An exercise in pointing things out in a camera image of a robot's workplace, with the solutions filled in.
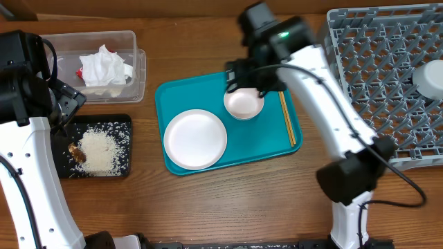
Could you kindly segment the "pink bowl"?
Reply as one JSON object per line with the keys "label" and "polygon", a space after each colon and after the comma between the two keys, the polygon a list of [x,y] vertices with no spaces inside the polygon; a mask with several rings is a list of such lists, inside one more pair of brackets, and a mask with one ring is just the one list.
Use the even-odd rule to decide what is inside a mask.
{"label": "pink bowl", "polygon": [[264,98],[259,97],[255,88],[242,88],[224,94],[224,106],[234,118],[250,120],[257,116],[264,107]]}

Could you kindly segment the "grey bowl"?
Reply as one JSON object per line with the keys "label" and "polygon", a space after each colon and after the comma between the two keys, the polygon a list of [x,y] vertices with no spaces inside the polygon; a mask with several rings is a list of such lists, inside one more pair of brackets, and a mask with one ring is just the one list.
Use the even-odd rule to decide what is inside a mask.
{"label": "grey bowl", "polygon": [[443,98],[442,74],[443,61],[433,60],[415,70],[413,84],[417,85],[417,91],[424,97],[441,100]]}

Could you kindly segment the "white round plate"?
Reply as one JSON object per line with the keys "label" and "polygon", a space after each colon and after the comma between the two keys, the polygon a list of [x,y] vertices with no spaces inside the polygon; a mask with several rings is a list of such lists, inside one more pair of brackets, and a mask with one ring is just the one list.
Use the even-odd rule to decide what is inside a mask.
{"label": "white round plate", "polygon": [[224,154],[228,142],[222,121],[213,113],[191,109],[175,116],[163,135],[169,159],[191,171],[214,165]]}

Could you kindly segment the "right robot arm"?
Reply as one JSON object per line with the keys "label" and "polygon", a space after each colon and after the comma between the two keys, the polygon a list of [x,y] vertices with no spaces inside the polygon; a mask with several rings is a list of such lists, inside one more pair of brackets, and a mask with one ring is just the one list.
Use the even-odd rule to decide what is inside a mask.
{"label": "right robot arm", "polygon": [[393,155],[394,143],[380,138],[348,102],[329,69],[323,47],[300,17],[275,18],[264,2],[238,18],[244,59],[226,65],[227,91],[256,89],[260,98],[290,90],[320,131],[331,161],[316,179],[332,201],[333,226],[321,248],[392,248],[390,240],[369,237],[368,211],[378,179]]}

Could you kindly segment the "brown food scrap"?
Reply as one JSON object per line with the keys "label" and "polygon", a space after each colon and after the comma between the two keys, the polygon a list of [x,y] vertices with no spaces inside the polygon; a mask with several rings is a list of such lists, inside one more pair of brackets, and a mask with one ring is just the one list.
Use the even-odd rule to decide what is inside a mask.
{"label": "brown food scrap", "polygon": [[84,154],[84,152],[75,145],[75,143],[71,143],[68,145],[69,153],[71,154],[72,158],[77,163],[85,163],[87,160],[87,156]]}

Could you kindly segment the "white napkin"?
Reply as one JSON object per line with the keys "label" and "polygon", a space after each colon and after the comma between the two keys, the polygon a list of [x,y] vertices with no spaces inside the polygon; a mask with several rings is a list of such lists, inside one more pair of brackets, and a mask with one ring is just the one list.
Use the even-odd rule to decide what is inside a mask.
{"label": "white napkin", "polygon": [[107,49],[103,44],[97,53],[79,56],[82,63],[83,81],[87,87],[108,86],[110,84],[125,84],[133,78],[133,66]]}

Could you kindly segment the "red snack wrapper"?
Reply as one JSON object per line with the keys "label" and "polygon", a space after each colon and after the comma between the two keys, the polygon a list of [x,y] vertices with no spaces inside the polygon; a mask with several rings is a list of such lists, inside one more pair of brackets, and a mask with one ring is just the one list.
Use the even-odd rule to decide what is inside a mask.
{"label": "red snack wrapper", "polygon": [[77,75],[81,80],[83,79],[82,72],[83,72],[83,68],[82,68],[82,67],[79,68],[79,69],[76,71],[76,75]]}

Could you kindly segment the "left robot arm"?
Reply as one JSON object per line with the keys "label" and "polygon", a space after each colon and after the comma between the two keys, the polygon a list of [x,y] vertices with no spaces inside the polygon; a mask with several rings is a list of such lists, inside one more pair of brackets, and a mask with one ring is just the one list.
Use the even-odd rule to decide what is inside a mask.
{"label": "left robot arm", "polygon": [[51,137],[86,102],[48,64],[52,43],[15,30],[1,34],[1,186],[20,248],[151,248],[136,233],[84,236],[75,223],[57,174]]}

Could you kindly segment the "white rice pile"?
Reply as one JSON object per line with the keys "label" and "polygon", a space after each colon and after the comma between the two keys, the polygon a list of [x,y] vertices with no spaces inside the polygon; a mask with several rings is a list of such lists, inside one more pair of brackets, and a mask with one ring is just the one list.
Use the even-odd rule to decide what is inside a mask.
{"label": "white rice pile", "polygon": [[127,176],[130,171],[132,124],[130,122],[74,123],[69,144],[75,143],[87,156],[77,163],[66,146],[69,178]]}

